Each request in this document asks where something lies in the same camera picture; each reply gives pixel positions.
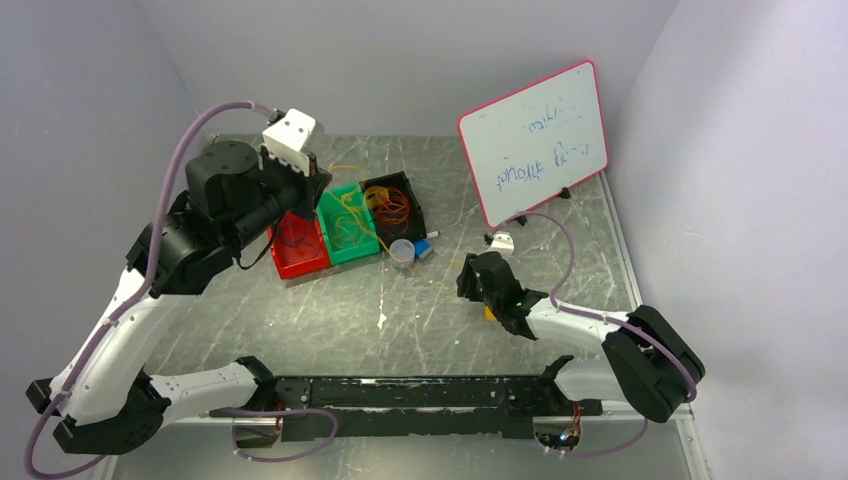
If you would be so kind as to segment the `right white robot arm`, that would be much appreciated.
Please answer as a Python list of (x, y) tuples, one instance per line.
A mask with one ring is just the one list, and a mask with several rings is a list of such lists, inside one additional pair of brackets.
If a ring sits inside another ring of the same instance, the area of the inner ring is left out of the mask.
[(521, 286), (497, 252), (469, 254), (457, 278), (457, 294), (484, 304), (512, 335), (554, 340), (592, 353), (554, 366), (539, 391), (550, 413), (578, 401), (618, 401), (656, 423), (666, 422), (692, 399), (706, 368), (694, 350), (654, 307), (604, 312)]

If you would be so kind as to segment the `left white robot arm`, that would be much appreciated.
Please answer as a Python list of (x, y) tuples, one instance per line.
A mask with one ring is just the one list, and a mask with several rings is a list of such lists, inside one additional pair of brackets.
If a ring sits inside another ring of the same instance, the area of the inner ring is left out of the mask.
[(127, 255), (113, 299), (61, 374), (27, 397), (58, 418), (68, 454), (128, 453), (177, 420), (216, 410), (261, 416), (278, 406), (277, 381), (252, 356), (187, 375), (148, 375), (171, 324), (243, 250), (288, 214), (311, 218), (331, 174), (310, 152), (293, 161), (238, 141), (206, 147), (184, 168), (187, 187), (156, 214)]

